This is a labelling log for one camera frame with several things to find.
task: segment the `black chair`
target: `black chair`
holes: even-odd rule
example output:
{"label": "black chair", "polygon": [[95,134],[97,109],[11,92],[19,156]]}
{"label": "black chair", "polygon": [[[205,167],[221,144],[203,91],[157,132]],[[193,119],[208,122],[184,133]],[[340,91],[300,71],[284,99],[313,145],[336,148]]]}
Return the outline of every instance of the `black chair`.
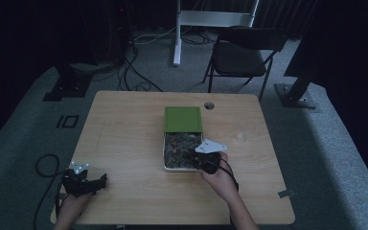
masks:
{"label": "black chair", "polygon": [[[224,29],[214,44],[213,53],[202,81],[204,83],[207,77],[210,78],[208,93],[211,93],[213,77],[248,78],[245,83],[248,84],[254,77],[261,77],[265,74],[259,96],[260,101],[265,92],[273,56],[283,50],[287,40],[286,32],[280,29],[253,29],[240,26]],[[272,52],[264,59],[261,54],[262,50]]]}

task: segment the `gray carpet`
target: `gray carpet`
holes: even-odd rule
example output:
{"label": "gray carpet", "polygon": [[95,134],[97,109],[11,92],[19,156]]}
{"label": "gray carpet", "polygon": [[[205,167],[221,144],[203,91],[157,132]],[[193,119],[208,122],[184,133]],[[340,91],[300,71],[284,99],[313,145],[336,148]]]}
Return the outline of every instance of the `gray carpet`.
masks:
{"label": "gray carpet", "polygon": [[[309,110],[282,107],[273,87],[274,83],[295,81],[295,78],[284,78],[283,75],[297,46],[298,41],[289,41],[275,57],[262,100],[283,177],[287,187],[296,193],[291,198],[296,221],[291,226],[261,227],[267,230],[368,229],[368,172],[325,89],[310,85],[309,93],[318,108]],[[200,82],[211,55],[211,44],[183,43],[178,67],[173,67],[171,39],[158,39],[150,44],[137,45],[137,48],[139,55],[133,62],[134,68],[164,91],[207,91],[207,84]],[[131,49],[126,57],[133,57]],[[92,69],[81,64],[77,67]],[[35,162],[52,153],[58,156],[60,168],[67,168],[96,92],[121,89],[118,76],[122,74],[123,71],[96,75],[84,98],[64,98],[56,103],[43,102],[42,99],[56,83],[57,71],[51,68],[35,81],[0,131],[0,229],[33,229],[35,209],[50,183],[50,178],[36,173]],[[127,72],[126,80],[131,89],[144,81],[131,70]],[[258,95],[262,81],[255,79],[243,86],[244,79],[216,79],[213,92]],[[59,122],[61,116],[79,116],[79,119],[75,127],[63,127],[58,126],[63,125]],[[43,159],[39,168],[43,173],[53,173],[54,158]],[[50,214],[55,187],[50,189],[41,205],[37,229],[53,227]],[[76,226],[76,229],[115,229],[115,226]],[[127,226],[126,229],[221,228]]]}

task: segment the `chair leg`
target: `chair leg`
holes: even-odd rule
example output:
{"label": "chair leg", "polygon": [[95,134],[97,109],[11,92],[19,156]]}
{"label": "chair leg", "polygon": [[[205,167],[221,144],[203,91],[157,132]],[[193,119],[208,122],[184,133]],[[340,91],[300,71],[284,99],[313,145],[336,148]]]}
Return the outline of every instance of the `chair leg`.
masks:
{"label": "chair leg", "polygon": [[208,84],[208,93],[211,93],[211,89],[212,89],[212,78],[213,77],[214,77],[214,68],[211,66],[210,80],[209,80],[209,84]]}
{"label": "chair leg", "polygon": [[207,71],[205,71],[204,80],[202,80],[202,83],[205,83],[205,80],[208,77],[208,72],[209,72],[209,70],[211,68],[211,65],[212,65],[212,61],[210,60],[210,62],[208,63]]}
{"label": "chair leg", "polygon": [[250,81],[252,81],[253,78],[250,78],[249,80],[247,80],[247,82],[245,82],[244,84],[249,84]]}
{"label": "chair leg", "polygon": [[267,67],[267,71],[265,72],[265,76],[264,76],[264,81],[263,81],[263,85],[262,85],[262,89],[261,89],[261,93],[259,95],[259,102],[262,100],[263,97],[263,93],[265,92],[265,85],[267,84],[267,79],[268,79],[268,75],[270,74],[270,70],[271,70],[271,64],[273,63],[273,58],[270,60],[270,62],[268,63],[268,67]]}

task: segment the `white stand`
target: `white stand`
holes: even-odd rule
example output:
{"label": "white stand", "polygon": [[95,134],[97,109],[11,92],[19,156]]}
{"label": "white stand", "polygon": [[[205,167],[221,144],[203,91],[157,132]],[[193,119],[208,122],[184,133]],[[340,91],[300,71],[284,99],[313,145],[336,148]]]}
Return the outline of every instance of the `white stand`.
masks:
{"label": "white stand", "polygon": [[220,11],[182,11],[181,0],[177,0],[177,25],[173,65],[180,65],[181,57],[181,26],[207,27],[252,27],[259,0],[252,6],[251,13],[220,12]]}

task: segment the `green box lid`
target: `green box lid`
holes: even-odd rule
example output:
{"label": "green box lid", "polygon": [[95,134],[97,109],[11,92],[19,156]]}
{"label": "green box lid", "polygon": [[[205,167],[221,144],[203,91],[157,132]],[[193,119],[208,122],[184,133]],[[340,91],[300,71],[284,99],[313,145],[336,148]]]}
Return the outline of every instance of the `green box lid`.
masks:
{"label": "green box lid", "polygon": [[165,132],[202,132],[201,110],[199,107],[165,108]]}

